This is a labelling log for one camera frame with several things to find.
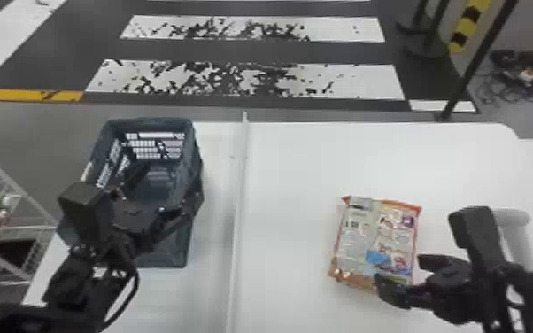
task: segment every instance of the blue plastic basket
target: blue plastic basket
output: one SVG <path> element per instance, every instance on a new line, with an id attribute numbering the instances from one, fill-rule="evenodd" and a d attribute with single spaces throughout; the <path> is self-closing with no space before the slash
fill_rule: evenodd
<path id="1" fill-rule="evenodd" d="M 133 231 L 148 228 L 156 209 L 178 206 L 193 219 L 204 201 L 200 158 L 192 122 L 180 118 L 110 120 L 101 130 L 81 181 L 105 188 L 123 182 L 124 172 L 136 161 L 150 161 L 151 170 L 128 196 L 143 209 Z M 138 267 L 185 267 L 192 221 L 162 241 L 154 253 L 136 260 Z M 58 233 L 72 245 L 78 241 L 70 223 L 62 220 Z"/>

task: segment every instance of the white table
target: white table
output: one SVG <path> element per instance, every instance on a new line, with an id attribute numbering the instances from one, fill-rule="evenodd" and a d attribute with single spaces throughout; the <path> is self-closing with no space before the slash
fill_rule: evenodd
<path id="1" fill-rule="evenodd" d="M 235 155 L 235 144 L 218 145 L 208 134 L 239 125 L 195 126 L 213 190 L 195 222 L 189 266 L 142 271 L 138 295 L 110 332 L 480 331 L 386 306 L 336 283 L 327 269 L 339 200 L 348 194 L 421 205 L 418 252 L 465 257 L 446 216 L 467 205 L 520 208 L 533 219 L 533 160 L 512 130 L 492 124 L 252 123 L 243 200 L 236 204 L 231 193 L 237 182 L 226 174 L 241 154 Z M 217 183 L 220 190 L 211 187 Z M 228 198 L 219 197 L 223 193 Z M 223 213 L 220 205 L 228 213 L 217 219 L 221 223 L 211 221 Z M 241 214 L 234 232 L 236 208 Z M 202 226 L 211 223 L 220 236 L 207 242 L 214 233 Z M 529 233 L 533 246 L 533 221 Z M 27 303 L 41 297 L 63 250 L 49 250 Z M 416 282 L 424 276 L 416 271 Z M 188 302 L 176 306 L 183 299 Z"/>

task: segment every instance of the black pole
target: black pole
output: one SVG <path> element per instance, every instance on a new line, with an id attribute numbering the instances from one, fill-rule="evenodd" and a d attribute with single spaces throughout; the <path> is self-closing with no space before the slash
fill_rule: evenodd
<path id="1" fill-rule="evenodd" d="M 429 22 L 423 21 L 429 0 L 420 0 L 415 7 L 415 14 L 411 16 L 411 11 L 398 12 L 395 22 L 397 30 L 404 35 L 423 35 L 429 30 Z"/>
<path id="2" fill-rule="evenodd" d="M 428 7 L 429 0 L 420 0 L 420 3 L 417 5 L 415 10 L 415 15 L 411 21 L 411 27 L 418 27 L 423 19 L 423 14 L 426 12 L 426 7 Z"/>
<path id="3" fill-rule="evenodd" d="M 442 18 L 444 17 L 446 9 L 448 8 L 449 1 L 450 0 L 441 0 L 440 4 L 438 4 L 438 7 L 436 8 L 436 13 L 434 14 L 434 19 L 432 20 L 432 27 L 426 34 L 426 39 L 423 42 L 424 49 L 428 49 L 430 46 L 432 46 L 432 43 L 434 42 L 434 39 L 438 34 L 440 23 L 442 23 Z"/>
<path id="4" fill-rule="evenodd" d="M 502 31 L 502 28 L 506 24 L 506 21 L 510 17 L 510 14 L 513 13 L 513 10 L 518 3 L 519 0 L 505 0 L 500 12 L 498 13 L 498 16 L 491 25 L 488 34 L 485 36 L 485 38 L 483 38 L 482 44 L 479 46 L 479 49 L 477 49 L 477 52 L 473 56 L 469 66 L 467 66 L 467 70 L 465 70 L 463 77 L 460 78 L 457 88 L 454 90 L 454 93 L 446 104 L 446 107 L 442 112 L 434 113 L 434 119 L 436 121 L 449 121 L 451 119 L 454 107 L 459 102 L 460 97 L 467 89 L 467 85 L 469 85 L 471 79 L 473 79 L 473 75 L 475 75 L 475 72 L 477 72 L 479 65 L 482 64 L 483 59 L 488 54 L 491 45 L 496 41 L 498 34 L 500 31 Z"/>

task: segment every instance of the wire shelf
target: wire shelf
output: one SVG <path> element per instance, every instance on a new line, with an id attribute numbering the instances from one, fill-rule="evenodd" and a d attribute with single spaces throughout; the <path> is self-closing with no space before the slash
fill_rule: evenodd
<path id="1" fill-rule="evenodd" d="M 0 285 L 29 284 L 58 222 L 0 169 Z"/>

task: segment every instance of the food package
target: food package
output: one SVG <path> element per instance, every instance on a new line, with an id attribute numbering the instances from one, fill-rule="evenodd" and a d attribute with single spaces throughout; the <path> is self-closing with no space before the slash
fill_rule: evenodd
<path id="1" fill-rule="evenodd" d="M 374 275 L 411 284 L 421 208 L 398 201 L 344 197 L 328 274 L 340 283 L 374 290 Z"/>

